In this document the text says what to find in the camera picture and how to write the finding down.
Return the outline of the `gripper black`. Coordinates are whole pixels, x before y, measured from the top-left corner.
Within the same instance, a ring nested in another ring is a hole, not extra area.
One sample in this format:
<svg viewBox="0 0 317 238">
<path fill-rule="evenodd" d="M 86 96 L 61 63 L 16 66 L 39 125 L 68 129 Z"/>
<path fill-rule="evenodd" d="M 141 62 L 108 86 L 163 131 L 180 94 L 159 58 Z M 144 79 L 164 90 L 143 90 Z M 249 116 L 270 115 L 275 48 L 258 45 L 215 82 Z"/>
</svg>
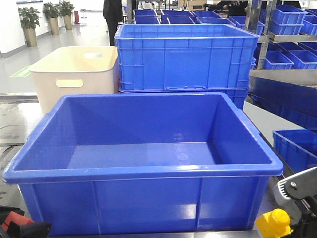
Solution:
<svg viewBox="0 0 317 238">
<path fill-rule="evenodd" d="M 310 196 L 304 199 L 294 199 L 296 206 L 302 212 L 299 222 L 292 225 L 291 238 L 317 237 L 317 199 Z"/>
</svg>

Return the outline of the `gripper finger seen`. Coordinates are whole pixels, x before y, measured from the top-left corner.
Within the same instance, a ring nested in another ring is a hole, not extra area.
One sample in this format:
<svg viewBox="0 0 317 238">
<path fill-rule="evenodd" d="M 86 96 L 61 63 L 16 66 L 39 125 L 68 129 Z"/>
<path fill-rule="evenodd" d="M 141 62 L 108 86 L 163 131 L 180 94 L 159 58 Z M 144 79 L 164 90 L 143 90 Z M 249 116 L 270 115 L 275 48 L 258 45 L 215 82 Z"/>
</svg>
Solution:
<svg viewBox="0 0 317 238">
<path fill-rule="evenodd" d="M 22 216 L 25 215 L 25 211 L 20 208 L 10 206 L 0 206 L 0 222 L 3 222 L 5 217 L 10 213 L 15 212 Z M 27 225 L 18 225 L 11 222 L 8 230 L 4 231 L 0 227 L 1 238 L 47 238 L 51 229 L 51 223 L 49 222 L 34 222 Z"/>
</svg>

